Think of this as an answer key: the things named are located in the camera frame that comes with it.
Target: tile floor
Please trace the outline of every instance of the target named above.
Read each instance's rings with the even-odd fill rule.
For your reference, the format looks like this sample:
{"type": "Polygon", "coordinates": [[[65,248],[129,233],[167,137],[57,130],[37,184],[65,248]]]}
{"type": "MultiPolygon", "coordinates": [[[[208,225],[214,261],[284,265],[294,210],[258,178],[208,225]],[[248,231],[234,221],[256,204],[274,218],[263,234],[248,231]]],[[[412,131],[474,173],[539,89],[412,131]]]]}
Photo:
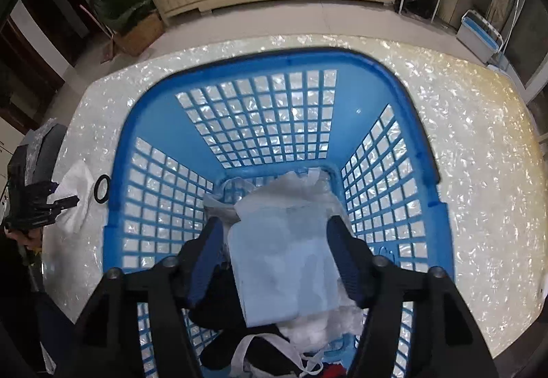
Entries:
{"type": "Polygon", "coordinates": [[[69,124],[86,88],[95,80],[128,65],[213,42],[261,35],[324,33],[385,38],[438,50],[477,64],[480,61],[451,30],[397,15],[382,5],[355,1],[275,1],[198,11],[172,18],[172,26],[138,58],[126,54],[100,64],[105,38],[89,46],[76,67],[64,74],[65,85],[46,118],[69,124]]]}

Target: green bag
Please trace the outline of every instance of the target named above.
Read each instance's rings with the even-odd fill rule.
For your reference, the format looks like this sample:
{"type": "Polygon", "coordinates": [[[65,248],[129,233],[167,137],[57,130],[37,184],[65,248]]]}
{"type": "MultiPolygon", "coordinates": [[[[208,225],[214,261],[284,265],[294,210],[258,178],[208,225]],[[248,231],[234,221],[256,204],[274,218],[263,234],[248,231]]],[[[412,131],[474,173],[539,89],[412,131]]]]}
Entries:
{"type": "Polygon", "coordinates": [[[91,0],[91,7],[103,24],[121,35],[156,8],[152,0],[91,0]]]}

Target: person's hand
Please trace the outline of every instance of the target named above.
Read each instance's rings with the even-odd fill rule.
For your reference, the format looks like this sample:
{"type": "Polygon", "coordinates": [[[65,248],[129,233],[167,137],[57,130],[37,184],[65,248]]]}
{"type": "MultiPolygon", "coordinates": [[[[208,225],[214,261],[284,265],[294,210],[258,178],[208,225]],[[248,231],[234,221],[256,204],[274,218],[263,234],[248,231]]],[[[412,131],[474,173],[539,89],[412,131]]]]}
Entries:
{"type": "Polygon", "coordinates": [[[10,233],[6,233],[6,236],[26,246],[29,250],[42,247],[42,227],[32,228],[28,232],[28,235],[24,235],[19,230],[13,230],[10,233]]]}

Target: red cloth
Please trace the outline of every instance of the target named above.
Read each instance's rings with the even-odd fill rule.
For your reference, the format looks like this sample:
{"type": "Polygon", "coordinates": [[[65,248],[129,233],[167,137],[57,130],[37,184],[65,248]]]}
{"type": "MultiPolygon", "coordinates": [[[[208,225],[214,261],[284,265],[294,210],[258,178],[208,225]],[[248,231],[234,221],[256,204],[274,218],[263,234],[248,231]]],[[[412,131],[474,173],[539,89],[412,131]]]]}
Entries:
{"type": "Polygon", "coordinates": [[[346,369],[341,364],[324,364],[321,378],[339,378],[346,376],[346,369]]]}

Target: blue plastic laundry basket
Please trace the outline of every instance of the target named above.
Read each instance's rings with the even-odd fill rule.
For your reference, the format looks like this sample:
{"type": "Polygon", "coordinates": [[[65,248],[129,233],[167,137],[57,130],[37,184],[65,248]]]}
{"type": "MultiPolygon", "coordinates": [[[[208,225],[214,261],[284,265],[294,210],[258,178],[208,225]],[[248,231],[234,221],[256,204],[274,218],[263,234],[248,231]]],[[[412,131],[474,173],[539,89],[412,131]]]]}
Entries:
{"type": "MultiPolygon", "coordinates": [[[[330,173],[356,236],[375,254],[418,271],[440,265],[453,277],[439,174],[406,89],[379,62],[337,49],[238,57],[148,90],[114,159],[103,269],[132,272],[178,253],[202,230],[204,195],[231,178],[259,186],[317,166],[330,173]]],[[[227,202],[244,194],[241,182],[225,185],[227,202]]],[[[407,365],[412,311],[405,303],[397,377],[407,365]]],[[[215,333],[185,319],[199,354],[215,333]]],[[[146,375],[155,377],[146,304],[139,330],[146,375]]],[[[325,358],[348,366],[354,342],[332,347],[325,358]]]]}

